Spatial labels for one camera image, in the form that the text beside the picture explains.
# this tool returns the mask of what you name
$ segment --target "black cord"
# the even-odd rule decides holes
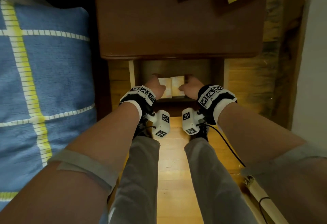
[[[261,201],[262,201],[263,199],[270,199],[270,198],[269,198],[269,197],[263,197],[263,198],[261,198],[260,201],[259,201],[259,210],[260,210],[260,213],[262,214],[262,217],[264,218],[264,221],[266,222],[266,224],[268,224],[268,222],[267,222],[267,220],[266,220],[266,218],[265,218],[265,216],[264,216],[264,213],[263,213],[263,211],[262,211]]]
[[[217,133],[219,133],[219,135],[222,137],[222,139],[224,140],[224,142],[226,143],[226,145],[228,146],[228,148],[231,150],[231,152],[234,154],[235,158],[237,158],[237,160],[241,163],[242,166],[245,167],[245,164],[240,160],[240,158],[236,155],[236,153],[233,151],[233,149],[229,146],[228,142],[225,140],[225,138],[223,137],[223,135],[213,126],[210,126],[208,124],[205,124],[205,123],[201,123],[200,125],[203,125],[203,126],[208,126],[208,127],[211,127],[213,128],[214,130],[217,131]]]
[[[146,130],[146,129],[148,129],[148,128],[150,128],[150,127],[154,127],[154,128],[157,128],[156,126],[149,126],[149,127],[145,127],[145,128],[143,128],[136,136],[138,136],[138,135],[140,135],[140,133],[141,132],[143,132],[144,130]]]

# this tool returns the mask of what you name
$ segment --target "shoe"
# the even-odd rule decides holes
[[[202,119],[202,120],[199,121],[199,124],[200,124],[200,131],[197,134],[191,135],[190,141],[195,139],[195,138],[203,138],[207,142],[209,142],[208,141],[209,127],[203,125],[203,124],[207,124],[206,121]]]
[[[136,130],[135,130],[135,133],[134,133],[134,136],[133,136],[133,139],[136,137],[136,136],[145,136],[145,137],[149,137],[149,138],[152,138],[151,135],[149,134],[148,129],[146,129],[146,124],[149,120],[148,119],[145,119],[145,118],[142,118],[140,120],[140,122],[138,123],[137,127],[136,127]]]

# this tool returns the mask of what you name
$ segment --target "person's left hand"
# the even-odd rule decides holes
[[[153,91],[153,93],[156,95],[156,100],[160,99],[166,90],[166,86],[159,83],[158,77],[156,75],[152,75],[144,86],[150,88]]]

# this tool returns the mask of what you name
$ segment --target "blue pillow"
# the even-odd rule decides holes
[[[1,0],[0,211],[96,122],[88,13]]]

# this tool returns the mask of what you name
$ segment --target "leg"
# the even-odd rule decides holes
[[[204,224],[257,223],[238,185],[204,138],[185,146]]]
[[[136,136],[109,211],[109,224],[157,222],[158,160],[160,143]]]

